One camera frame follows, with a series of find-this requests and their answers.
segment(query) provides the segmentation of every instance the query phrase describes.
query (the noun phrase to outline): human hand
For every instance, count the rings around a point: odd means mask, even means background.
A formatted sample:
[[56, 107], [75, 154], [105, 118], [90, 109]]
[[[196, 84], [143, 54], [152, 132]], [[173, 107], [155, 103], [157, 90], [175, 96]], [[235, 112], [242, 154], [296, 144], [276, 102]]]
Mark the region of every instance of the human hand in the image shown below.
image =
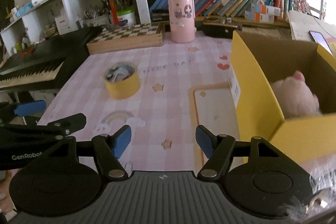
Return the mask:
[[9, 184], [12, 179], [12, 171], [6, 171], [6, 177], [0, 182], [0, 210], [2, 213], [9, 213], [14, 209], [14, 204], [9, 196]]

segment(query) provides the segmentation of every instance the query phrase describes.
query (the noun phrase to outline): red marker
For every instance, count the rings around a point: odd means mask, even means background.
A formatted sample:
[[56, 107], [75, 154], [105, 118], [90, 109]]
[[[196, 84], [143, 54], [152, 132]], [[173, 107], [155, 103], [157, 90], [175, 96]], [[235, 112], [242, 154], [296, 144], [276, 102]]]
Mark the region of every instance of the red marker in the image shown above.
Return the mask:
[[114, 6], [114, 2], [113, 0], [109, 0], [110, 2], [110, 7], [111, 7], [111, 13], [112, 13], [112, 18], [113, 18], [113, 24], [114, 25], [119, 25], [119, 19], [118, 19], [118, 15], [117, 15], [117, 9]]

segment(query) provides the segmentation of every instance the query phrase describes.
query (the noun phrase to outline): checkered board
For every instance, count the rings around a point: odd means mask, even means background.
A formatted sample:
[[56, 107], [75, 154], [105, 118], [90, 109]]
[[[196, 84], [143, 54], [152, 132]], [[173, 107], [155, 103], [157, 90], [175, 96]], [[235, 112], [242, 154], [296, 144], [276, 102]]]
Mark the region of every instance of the checkered board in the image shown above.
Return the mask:
[[140, 24], [132, 27], [118, 28], [113, 31], [103, 31], [98, 37], [91, 41], [91, 43], [102, 42], [118, 38], [139, 37], [143, 35], [159, 34], [161, 28], [159, 24]]

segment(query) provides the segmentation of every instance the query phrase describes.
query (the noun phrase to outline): roll of tape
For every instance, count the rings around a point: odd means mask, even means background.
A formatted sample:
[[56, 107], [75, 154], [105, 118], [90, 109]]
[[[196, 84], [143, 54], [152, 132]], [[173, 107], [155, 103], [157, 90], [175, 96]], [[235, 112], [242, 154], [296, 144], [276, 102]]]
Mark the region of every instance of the roll of tape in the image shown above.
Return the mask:
[[[127, 79], [119, 82], [112, 82], [108, 77], [110, 71], [117, 67], [126, 67], [130, 73]], [[110, 97], [116, 100], [122, 100], [133, 96], [140, 89], [140, 81], [137, 74], [137, 66], [129, 62], [118, 62], [108, 68], [104, 73], [105, 86], [109, 91]]]

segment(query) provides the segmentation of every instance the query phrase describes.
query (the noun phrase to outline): phone screen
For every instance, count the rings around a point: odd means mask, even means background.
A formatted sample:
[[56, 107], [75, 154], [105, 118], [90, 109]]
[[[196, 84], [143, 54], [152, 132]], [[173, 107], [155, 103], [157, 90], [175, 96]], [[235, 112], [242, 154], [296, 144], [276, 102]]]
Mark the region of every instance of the phone screen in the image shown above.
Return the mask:
[[332, 55], [332, 52], [328, 46], [328, 43], [326, 42], [326, 40], [324, 39], [323, 35], [320, 32], [310, 31], [309, 33], [311, 34], [311, 36], [313, 37], [316, 43], [320, 44], [323, 48], [325, 48]]

